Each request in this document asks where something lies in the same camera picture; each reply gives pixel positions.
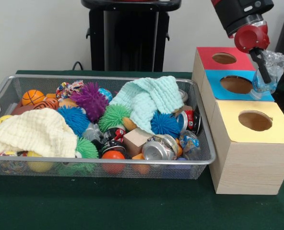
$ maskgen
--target towel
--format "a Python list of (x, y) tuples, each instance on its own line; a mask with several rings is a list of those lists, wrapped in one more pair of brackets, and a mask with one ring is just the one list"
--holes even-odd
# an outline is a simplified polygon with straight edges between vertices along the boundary
[(131, 108), (130, 119), (151, 134), (154, 134), (151, 120), (155, 111), (171, 114), (184, 105), (173, 76), (127, 82), (110, 104), (122, 104)]
[(33, 151), (42, 157), (75, 158), (77, 137), (55, 110), (15, 115), (0, 125), (0, 153)]

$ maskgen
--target stacked boxes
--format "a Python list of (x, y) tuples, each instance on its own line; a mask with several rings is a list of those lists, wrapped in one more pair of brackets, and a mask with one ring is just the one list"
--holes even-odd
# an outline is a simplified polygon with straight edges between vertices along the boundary
[(192, 80), (199, 87), (217, 159), (218, 194), (278, 194), (284, 181), (284, 114), (270, 93), (254, 101), (255, 69), (236, 48), (197, 48)]

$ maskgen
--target table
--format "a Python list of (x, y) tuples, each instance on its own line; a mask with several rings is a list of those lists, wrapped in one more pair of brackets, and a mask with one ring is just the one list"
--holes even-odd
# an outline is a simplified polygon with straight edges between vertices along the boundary
[[(89, 71), (18, 73), (132, 76)], [(208, 167), (198, 180), (0, 176), (0, 229), (284, 230), (284, 184), (277, 196), (216, 195)]]

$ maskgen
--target black stand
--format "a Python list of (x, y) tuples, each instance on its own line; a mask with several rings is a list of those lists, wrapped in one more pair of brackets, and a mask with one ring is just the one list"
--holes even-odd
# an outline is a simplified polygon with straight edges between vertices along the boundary
[(168, 11), (181, 0), (129, 2), (82, 0), (90, 9), (92, 70), (162, 71)]

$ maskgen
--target purple spiky ball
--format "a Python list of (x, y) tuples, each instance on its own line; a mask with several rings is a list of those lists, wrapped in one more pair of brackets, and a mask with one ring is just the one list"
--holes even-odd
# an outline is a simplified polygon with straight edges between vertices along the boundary
[(97, 83), (87, 83), (80, 92), (74, 92), (71, 99), (76, 104), (85, 109), (89, 120), (93, 123), (104, 114), (106, 106), (109, 105), (108, 100), (98, 91)]

